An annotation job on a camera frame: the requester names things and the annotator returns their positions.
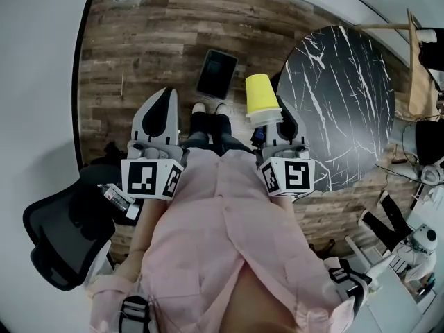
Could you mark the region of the white headset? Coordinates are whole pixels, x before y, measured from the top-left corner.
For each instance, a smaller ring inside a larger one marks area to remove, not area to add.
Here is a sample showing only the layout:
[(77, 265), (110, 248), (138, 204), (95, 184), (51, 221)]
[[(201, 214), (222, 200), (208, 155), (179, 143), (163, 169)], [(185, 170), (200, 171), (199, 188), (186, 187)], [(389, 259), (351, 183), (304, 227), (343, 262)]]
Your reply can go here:
[(429, 186), (441, 185), (444, 183), (444, 168), (439, 165), (427, 165), (422, 169), (420, 179)]

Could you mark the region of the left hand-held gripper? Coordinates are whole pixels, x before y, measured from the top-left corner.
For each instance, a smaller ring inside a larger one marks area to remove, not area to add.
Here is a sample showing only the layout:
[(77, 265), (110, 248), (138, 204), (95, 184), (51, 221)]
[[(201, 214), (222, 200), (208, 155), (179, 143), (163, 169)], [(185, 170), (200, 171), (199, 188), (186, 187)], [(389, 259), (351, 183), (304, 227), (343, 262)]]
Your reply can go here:
[(157, 91), (138, 109), (133, 140), (128, 142), (127, 158), (121, 161), (124, 194), (136, 199), (173, 199), (189, 154), (177, 146), (178, 121), (178, 94), (172, 87)]

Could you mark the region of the white chair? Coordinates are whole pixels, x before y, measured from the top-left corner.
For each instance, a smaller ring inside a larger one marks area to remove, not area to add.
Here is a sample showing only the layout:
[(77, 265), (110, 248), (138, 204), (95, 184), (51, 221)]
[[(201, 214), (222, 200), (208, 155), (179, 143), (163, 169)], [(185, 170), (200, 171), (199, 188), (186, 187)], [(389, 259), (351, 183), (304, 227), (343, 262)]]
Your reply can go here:
[(376, 289), (379, 286), (377, 281), (378, 277), (389, 267), (390, 263), (395, 259), (396, 255), (391, 253), (388, 256), (383, 257), (378, 262), (372, 264), (364, 252), (355, 244), (355, 242), (349, 237), (345, 236), (345, 242), (349, 245), (361, 263), (364, 265), (366, 272), (365, 275), (368, 276), (372, 282), (370, 286)]

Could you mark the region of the person's dark jeans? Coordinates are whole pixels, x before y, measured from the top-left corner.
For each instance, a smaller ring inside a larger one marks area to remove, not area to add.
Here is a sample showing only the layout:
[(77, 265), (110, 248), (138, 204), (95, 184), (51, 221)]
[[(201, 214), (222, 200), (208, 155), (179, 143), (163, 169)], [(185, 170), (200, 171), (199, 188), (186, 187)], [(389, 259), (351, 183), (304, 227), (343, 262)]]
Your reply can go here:
[(223, 156), (230, 150), (253, 152), (232, 136), (230, 119), (224, 114), (195, 112), (190, 118), (188, 138), (181, 143), (183, 148), (210, 150)]

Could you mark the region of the black monitor blue screen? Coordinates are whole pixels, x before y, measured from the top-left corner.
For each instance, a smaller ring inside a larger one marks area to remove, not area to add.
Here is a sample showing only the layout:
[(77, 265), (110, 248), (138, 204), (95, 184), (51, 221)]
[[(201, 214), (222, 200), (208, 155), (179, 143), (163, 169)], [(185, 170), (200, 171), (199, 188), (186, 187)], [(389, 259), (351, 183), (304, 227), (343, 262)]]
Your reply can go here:
[(258, 127), (254, 130), (250, 138), (252, 146), (259, 148), (266, 141), (266, 129), (264, 126)]

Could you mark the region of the person's left forearm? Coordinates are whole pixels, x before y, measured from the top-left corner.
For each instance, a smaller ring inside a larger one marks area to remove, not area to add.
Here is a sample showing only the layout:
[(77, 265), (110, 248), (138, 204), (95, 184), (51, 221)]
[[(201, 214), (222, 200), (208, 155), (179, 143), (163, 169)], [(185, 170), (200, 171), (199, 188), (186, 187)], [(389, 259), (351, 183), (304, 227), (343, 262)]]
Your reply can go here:
[(135, 282), (141, 273), (142, 260), (149, 249), (154, 229), (168, 208), (165, 200), (145, 199), (130, 244), (130, 251), (113, 275)]

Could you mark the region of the person's pink shirt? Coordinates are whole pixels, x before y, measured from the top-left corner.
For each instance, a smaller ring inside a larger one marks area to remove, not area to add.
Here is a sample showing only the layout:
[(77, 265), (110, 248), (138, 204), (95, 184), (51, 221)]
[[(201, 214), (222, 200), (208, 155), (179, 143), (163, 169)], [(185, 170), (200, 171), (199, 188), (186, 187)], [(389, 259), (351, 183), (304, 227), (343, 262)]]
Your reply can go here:
[(252, 154), (191, 149), (137, 280), (94, 282), (90, 332), (121, 333), (142, 298), (159, 333), (345, 333), (353, 301), (273, 200)]

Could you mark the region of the black mesh office chair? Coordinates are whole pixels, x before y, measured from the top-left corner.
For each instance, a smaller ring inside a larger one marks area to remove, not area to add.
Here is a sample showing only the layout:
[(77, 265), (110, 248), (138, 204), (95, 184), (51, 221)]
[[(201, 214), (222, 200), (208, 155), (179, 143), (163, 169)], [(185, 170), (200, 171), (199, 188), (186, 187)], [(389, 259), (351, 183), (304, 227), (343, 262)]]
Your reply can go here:
[(108, 143), (105, 155), (80, 170), (68, 188), (29, 205), (23, 223), (34, 248), (31, 261), (53, 287), (71, 291), (87, 279), (101, 250), (108, 250), (116, 225), (134, 226), (97, 187), (114, 184), (121, 194), (121, 161), (126, 153)]

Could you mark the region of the yellow paper cup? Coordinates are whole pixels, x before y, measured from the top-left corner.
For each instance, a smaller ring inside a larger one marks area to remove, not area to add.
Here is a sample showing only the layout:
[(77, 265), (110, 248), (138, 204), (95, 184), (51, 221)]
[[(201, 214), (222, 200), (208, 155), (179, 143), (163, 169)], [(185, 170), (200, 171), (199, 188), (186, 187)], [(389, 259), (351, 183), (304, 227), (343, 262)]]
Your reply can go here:
[(279, 103), (266, 74), (254, 74), (246, 79), (247, 114), (279, 108)]

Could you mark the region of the person's right forearm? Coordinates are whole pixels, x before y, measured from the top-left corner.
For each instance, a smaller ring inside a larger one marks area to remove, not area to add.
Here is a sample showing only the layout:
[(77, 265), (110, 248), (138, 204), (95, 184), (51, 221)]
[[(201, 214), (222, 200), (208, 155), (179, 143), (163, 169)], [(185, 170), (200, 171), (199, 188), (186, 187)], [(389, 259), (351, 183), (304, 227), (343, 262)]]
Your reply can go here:
[(281, 207), (285, 212), (287, 212), (289, 215), (292, 215), (292, 217), (295, 218), (295, 220), (300, 221), (304, 218), (304, 214), (301, 212), (297, 212), (294, 210), (294, 205), (292, 201), (292, 197), (290, 196), (278, 196), (274, 198), (274, 203)]

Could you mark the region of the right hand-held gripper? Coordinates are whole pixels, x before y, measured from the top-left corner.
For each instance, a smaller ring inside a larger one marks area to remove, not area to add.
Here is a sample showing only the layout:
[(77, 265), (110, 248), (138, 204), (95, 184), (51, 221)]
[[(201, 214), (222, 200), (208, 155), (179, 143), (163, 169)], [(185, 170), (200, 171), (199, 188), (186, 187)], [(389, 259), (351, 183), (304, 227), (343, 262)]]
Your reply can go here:
[(277, 101), (282, 122), (264, 126), (265, 142), (257, 153), (257, 168), (270, 197), (299, 199), (314, 191), (315, 161), (305, 145), (305, 122), (290, 102), (281, 96)]

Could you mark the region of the light wooden table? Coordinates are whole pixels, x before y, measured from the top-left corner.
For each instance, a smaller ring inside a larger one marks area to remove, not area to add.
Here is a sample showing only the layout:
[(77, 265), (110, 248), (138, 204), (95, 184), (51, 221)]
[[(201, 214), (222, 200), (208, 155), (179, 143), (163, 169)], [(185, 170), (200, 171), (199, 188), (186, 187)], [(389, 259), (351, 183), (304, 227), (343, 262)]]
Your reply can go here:
[(428, 69), (420, 62), (420, 46), (416, 37), (416, 31), (421, 28), (418, 20), (407, 10), (405, 24), (358, 24), (358, 30), (406, 30), (409, 34), (409, 91), (400, 95), (407, 101), (408, 111), (413, 116), (437, 117), (439, 115), (436, 103), (438, 101), (438, 90), (435, 80)]

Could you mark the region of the black marble round table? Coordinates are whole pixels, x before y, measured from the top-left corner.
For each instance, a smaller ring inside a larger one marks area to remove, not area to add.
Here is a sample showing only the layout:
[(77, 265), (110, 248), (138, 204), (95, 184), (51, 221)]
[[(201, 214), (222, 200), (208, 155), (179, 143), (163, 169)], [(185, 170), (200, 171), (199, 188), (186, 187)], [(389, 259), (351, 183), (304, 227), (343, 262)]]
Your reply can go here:
[(381, 160), (393, 127), (395, 92), (369, 37), (345, 26), (306, 35), (282, 68), (277, 95), (306, 125), (316, 190), (350, 187)]

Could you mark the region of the black waste bin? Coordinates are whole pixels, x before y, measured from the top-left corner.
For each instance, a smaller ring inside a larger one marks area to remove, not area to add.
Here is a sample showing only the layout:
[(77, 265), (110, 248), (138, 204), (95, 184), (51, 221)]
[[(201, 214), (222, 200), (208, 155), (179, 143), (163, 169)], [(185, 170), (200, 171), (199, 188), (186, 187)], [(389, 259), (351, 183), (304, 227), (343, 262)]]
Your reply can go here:
[(213, 99), (225, 100), (237, 62), (234, 56), (209, 49), (198, 79), (197, 92)]

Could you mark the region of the plastic bottle red label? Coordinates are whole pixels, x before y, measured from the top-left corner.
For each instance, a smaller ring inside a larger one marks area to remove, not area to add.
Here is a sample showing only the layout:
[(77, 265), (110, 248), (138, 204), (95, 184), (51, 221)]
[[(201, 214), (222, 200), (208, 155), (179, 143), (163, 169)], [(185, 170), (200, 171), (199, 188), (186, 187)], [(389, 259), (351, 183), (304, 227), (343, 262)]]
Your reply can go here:
[(97, 187), (101, 193), (108, 199), (119, 211), (126, 213), (130, 208), (131, 202), (126, 200), (118, 191), (114, 184), (99, 184)]

